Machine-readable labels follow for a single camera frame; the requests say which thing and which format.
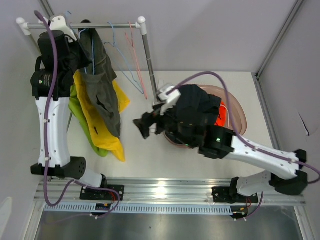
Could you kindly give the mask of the navy dark shorts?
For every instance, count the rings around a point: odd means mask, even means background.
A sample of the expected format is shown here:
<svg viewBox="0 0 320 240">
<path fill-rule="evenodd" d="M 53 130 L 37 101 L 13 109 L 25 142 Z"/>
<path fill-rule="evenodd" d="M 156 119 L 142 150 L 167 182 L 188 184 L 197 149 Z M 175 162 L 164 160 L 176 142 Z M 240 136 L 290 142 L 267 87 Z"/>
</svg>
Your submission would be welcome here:
<svg viewBox="0 0 320 240">
<path fill-rule="evenodd" d="M 177 119 L 207 117 L 208 125 L 217 125 L 222 103 L 220 97 L 207 93 L 196 84 L 183 85 L 178 90 L 180 98 L 171 111 Z"/>
</svg>

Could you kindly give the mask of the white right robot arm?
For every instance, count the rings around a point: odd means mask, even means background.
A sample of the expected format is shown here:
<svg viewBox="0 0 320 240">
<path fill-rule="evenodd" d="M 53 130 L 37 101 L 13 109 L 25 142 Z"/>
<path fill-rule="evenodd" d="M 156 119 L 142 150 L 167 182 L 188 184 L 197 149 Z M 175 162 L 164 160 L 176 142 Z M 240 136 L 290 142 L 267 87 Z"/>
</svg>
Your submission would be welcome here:
<svg viewBox="0 0 320 240">
<path fill-rule="evenodd" d="M 232 178 L 227 196 L 233 202 L 268 190 L 298 196 L 307 188 L 308 175 L 300 166 L 306 162 L 305 151 L 282 152 L 254 144 L 231 129 L 215 125 L 214 113 L 200 113 L 191 107 L 181 112 L 171 108 L 161 113 L 161 107 L 157 105 L 152 112 L 133 120 L 144 139 L 150 136 L 150 128 L 155 125 L 157 135 L 169 133 L 181 144 L 197 148 L 206 158 L 235 160 L 263 170 L 251 176 Z"/>
</svg>

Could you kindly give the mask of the olive green shorts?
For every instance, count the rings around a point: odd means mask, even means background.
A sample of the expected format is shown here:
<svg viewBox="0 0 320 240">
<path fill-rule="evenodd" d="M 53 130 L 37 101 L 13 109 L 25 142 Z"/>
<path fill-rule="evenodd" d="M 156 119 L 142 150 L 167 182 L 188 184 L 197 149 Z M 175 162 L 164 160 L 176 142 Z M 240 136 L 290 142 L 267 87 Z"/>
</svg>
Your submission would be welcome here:
<svg viewBox="0 0 320 240">
<path fill-rule="evenodd" d="M 95 75 L 80 70 L 91 103 L 98 110 L 109 132 L 119 138 L 121 135 L 121 117 L 118 97 L 113 86 L 117 75 L 112 67 L 104 43 L 96 29 L 93 30 Z"/>
</svg>

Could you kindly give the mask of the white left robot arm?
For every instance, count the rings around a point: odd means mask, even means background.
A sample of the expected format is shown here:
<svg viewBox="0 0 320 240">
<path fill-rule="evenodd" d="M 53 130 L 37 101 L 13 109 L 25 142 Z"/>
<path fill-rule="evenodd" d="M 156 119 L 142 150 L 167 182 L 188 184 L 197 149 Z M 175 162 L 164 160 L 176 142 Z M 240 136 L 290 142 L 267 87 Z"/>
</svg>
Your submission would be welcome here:
<svg viewBox="0 0 320 240">
<path fill-rule="evenodd" d="M 37 42 L 41 55 L 30 83 L 40 122 L 40 154 L 30 171 L 38 176 L 77 180 L 91 186 L 91 194 L 103 200 L 109 193 L 106 177 L 88 169 L 84 157 L 71 156 L 67 141 L 74 74 L 91 60 L 77 37 L 61 30 L 43 32 Z"/>
</svg>

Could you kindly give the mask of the orange shorts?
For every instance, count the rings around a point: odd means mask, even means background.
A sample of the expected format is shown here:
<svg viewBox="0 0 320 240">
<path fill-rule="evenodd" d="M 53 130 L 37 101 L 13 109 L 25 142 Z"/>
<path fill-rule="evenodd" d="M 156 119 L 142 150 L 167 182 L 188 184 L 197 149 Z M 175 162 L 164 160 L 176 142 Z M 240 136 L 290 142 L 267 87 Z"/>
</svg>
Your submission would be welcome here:
<svg viewBox="0 0 320 240">
<path fill-rule="evenodd" d="M 230 125 L 229 110 L 223 101 L 220 103 L 218 117 L 214 125 L 219 127 L 229 127 Z"/>
</svg>

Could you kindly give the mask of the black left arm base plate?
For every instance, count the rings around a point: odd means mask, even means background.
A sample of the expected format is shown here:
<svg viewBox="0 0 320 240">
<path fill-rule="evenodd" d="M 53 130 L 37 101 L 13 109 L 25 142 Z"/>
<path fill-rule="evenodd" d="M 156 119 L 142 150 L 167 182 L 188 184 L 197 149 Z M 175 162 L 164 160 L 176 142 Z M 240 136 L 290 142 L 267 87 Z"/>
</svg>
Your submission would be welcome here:
<svg viewBox="0 0 320 240">
<path fill-rule="evenodd" d="M 108 188 L 116 191 L 120 196 L 120 201 L 124 198 L 125 186 L 118 184 L 108 185 Z M 95 190 L 91 188 L 81 188 L 80 200 L 90 200 L 90 201 L 117 201 L 118 198 L 114 192 L 105 190 Z"/>
</svg>

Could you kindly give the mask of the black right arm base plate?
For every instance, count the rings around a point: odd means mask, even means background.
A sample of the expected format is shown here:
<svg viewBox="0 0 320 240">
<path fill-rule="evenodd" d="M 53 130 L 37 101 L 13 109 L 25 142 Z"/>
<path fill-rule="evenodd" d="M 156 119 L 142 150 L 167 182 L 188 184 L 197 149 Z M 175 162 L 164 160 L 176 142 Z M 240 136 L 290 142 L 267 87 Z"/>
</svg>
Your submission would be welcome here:
<svg viewBox="0 0 320 240">
<path fill-rule="evenodd" d="M 251 196 L 243 196 L 238 194 L 230 193 L 230 188 L 226 186 L 215 186 L 212 187 L 211 195 L 213 197 L 214 203 L 226 203 L 226 204 L 235 204 L 235 203 L 258 203 L 259 198 L 255 193 Z"/>
</svg>

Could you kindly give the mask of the pink wire hanger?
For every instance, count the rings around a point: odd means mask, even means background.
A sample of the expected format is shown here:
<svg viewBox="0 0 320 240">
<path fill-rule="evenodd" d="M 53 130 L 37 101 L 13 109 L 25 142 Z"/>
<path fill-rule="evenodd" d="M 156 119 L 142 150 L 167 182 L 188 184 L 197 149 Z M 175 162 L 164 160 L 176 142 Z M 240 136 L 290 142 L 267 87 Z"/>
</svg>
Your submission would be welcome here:
<svg viewBox="0 0 320 240">
<path fill-rule="evenodd" d="M 124 33 L 125 34 L 125 38 L 126 38 L 127 45 L 128 45 L 128 48 L 129 48 L 129 51 L 130 51 L 130 54 L 131 54 L 131 58 L 132 58 L 132 60 L 134 62 L 135 70 L 136 70 L 137 77 L 138 77 L 138 80 L 139 80 L 139 86 L 142 89 L 142 94 L 144 95 L 144 98 L 147 100 L 148 99 L 148 94 L 147 94 L 147 91 L 146 91 L 146 88 L 145 88 L 145 85 L 144 85 L 144 80 L 143 80 L 142 75 L 141 75 L 140 63 L 139 63 L 139 60 L 138 60 L 138 57 L 137 57 L 137 53 L 136 53 L 136 48 L 135 48 L 134 35 L 133 35 L 133 25 L 131 24 L 130 21 L 128 21 L 127 23 L 129 24 L 130 37 L 129 37 L 128 33 L 125 32 Z"/>
</svg>

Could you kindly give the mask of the blue hanger with olive shorts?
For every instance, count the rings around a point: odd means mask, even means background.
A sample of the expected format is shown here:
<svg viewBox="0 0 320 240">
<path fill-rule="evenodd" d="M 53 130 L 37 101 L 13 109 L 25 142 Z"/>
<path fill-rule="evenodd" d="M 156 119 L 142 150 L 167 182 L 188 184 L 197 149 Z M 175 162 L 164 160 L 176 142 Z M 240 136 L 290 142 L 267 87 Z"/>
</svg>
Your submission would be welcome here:
<svg viewBox="0 0 320 240">
<path fill-rule="evenodd" d="M 86 74 L 96 74 L 96 67 L 95 67 L 95 46 L 94 46 L 94 35 L 93 30 L 94 28 L 79 28 L 78 33 L 76 33 L 76 30 L 71 26 L 71 21 L 69 19 L 69 16 L 71 16 L 72 13 L 67 10 L 66 11 L 66 17 L 69 23 L 67 24 L 72 33 L 75 35 L 76 39 L 80 41 L 82 47 L 84 48 L 87 56 L 90 59 L 90 65 L 88 67 L 84 68 L 84 72 Z"/>
</svg>

